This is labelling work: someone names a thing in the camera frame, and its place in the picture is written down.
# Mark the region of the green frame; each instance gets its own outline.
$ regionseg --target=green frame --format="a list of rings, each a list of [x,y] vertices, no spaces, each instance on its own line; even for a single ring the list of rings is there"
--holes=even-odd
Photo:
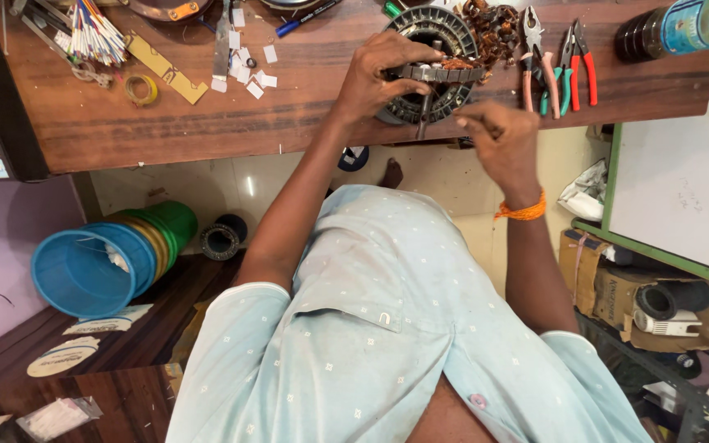
[[[631,240],[628,237],[623,237],[609,230],[611,224],[611,209],[615,201],[615,186],[617,183],[617,169],[620,158],[620,143],[622,142],[622,123],[615,124],[615,135],[611,142],[611,155],[609,157],[609,176],[606,180],[606,197],[604,200],[604,219],[600,224],[586,221],[581,218],[575,218],[571,222],[571,226],[579,228],[588,233],[594,234],[608,242],[626,247],[632,251],[639,252],[642,255],[655,258],[660,262],[664,262],[673,267],[683,269],[686,272],[709,280],[709,267],[702,263],[697,263],[686,257],[678,256],[670,252],[650,246],[649,244],[640,243]]]

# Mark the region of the pink-handled pliers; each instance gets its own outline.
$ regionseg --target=pink-handled pliers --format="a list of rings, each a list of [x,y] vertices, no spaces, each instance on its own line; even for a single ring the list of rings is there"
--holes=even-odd
[[[543,29],[540,27],[540,21],[535,14],[535,8],[529,6],[524,9],[524,17],[521,20],[524,26],[524,40],[527,43],[527,53],[521,56],[521,65],[524,68],[522,84],[524,90],[524,108],[533,112],[533,96],[532,86],[530,84],[533,77],[533,57],[537,57],[540,61],[540,68],[543,71],[543,77],[548,87],[551,99],[551,117],[559,118],[559,92],[557,90],[557,80],[554,76],[554,70],[551,68],[551,52],[544,52],[543,46],[540,45],[540,33]]]

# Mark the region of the blue bottle label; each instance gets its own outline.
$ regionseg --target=blue bottle label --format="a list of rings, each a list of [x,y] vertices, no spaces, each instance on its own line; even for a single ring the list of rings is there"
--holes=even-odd
[[[677,0],[669,7],[661,24],[661,43],[673,55],[709,49],[702,39],[700,15],[704,0]]]

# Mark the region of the light blue shirt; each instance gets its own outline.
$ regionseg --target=light blue shirt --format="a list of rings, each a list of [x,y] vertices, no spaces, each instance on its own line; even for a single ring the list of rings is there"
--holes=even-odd
[[[429,197],[341,187],[292,292],[211,304],[169,443],[405,441],[442,371],[501,443],[651,443],[595,348],[528,329]]]

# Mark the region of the cardboard box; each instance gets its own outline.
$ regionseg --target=cardboard box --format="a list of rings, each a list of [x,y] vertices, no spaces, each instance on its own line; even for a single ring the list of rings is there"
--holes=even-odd
[[[709,307],[696,312],[702,322],[699,337],[674,337],[646,333],[634,327],[634,300],[645,286],[659,281],[701,281],[700,278],[680,277],[680,274],[658,274],[638,268],[600,267],[595,278],[596,303],[593,314],[620,331],[623,341],[640,349],[656,352],[685,352],[709,349]]]
[[[576,307],[592,317],[596,305],[596,271],[601,252],[611,243],[581,229],[564,229],[559,237],[559,267]]]

